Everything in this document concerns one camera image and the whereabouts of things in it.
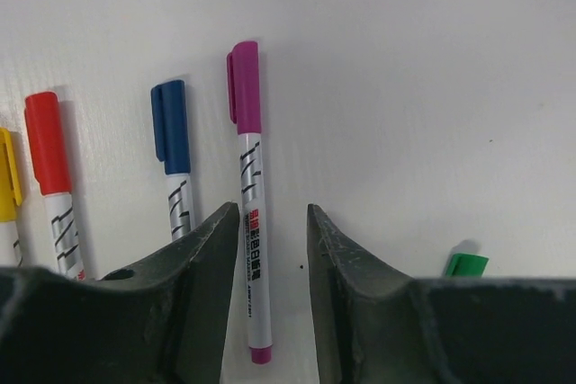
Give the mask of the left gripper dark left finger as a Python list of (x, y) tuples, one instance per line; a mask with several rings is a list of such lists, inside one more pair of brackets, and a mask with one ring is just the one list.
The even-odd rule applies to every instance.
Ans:
[(99, 281), (1, 271), (4, 383), (216, 383), (238, 251), (239, 208)]

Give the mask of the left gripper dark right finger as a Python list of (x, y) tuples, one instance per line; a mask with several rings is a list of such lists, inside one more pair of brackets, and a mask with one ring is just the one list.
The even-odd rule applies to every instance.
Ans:
[(323, 383), (572, 383), (572, 279), (413, 278), (307, 209)]

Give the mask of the green pen cap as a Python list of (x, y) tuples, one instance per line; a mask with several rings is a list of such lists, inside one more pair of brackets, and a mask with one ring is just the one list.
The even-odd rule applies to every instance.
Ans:
[(481, 255), (457, 253), (451, 255), (445, 277), (482, 277), (489, 258)]

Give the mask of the white pen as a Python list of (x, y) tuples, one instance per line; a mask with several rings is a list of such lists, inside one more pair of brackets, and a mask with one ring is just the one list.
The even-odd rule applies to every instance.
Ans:
[(262, 133), (238, 134), (240, 232), (245, 252), (247, 338), (251, 361), (258, 365), (271, 361), (273, 346), (262, 149)]
[(86, 278), (86, 269), (74, 212), (58, 96), (53, 92), (27, 96), (24, 118), (32, 168), (44, 200), (49, 241), (58, 272), (82, 281)]
[(16, 224), (23, 203), (10, 131), (1, 128), (1, 265), (21, 267), (23, 254)]
[(170, 233), (176, 241), (196, 226), (185, 82), (155, 85), (150, 99), (156, 157), (164, 166)]

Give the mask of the blue pen cap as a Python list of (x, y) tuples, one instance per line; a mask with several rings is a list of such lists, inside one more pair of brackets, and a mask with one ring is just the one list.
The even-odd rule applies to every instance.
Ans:
[(157, 159), (166, 175), (190, 174), (185, 82), (177, 79), (156, 85), (150, 96)]

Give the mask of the yellow pen cap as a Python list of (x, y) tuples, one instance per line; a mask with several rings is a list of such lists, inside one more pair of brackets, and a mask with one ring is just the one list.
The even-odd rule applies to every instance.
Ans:
[(23, 203), (23, 193), (10, 131), (1, 128), (0, 151), (0, 221), (17, 219), (17, 208)]

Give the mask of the red pen cap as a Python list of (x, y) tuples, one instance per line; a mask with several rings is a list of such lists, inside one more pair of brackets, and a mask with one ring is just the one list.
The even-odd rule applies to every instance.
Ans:
[(34, 177), (40, 193), (71, 193), (72, 183), (59, 110), (54, 92), (27, 96), (24, 118), (31, 151)]

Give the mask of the magenta pen cap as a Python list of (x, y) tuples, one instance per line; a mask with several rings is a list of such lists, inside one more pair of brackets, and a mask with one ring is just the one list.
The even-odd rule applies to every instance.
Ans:
[(262, 133), (258, 45), (242, 41), (226, 57), (229, 117), (238, 134)]

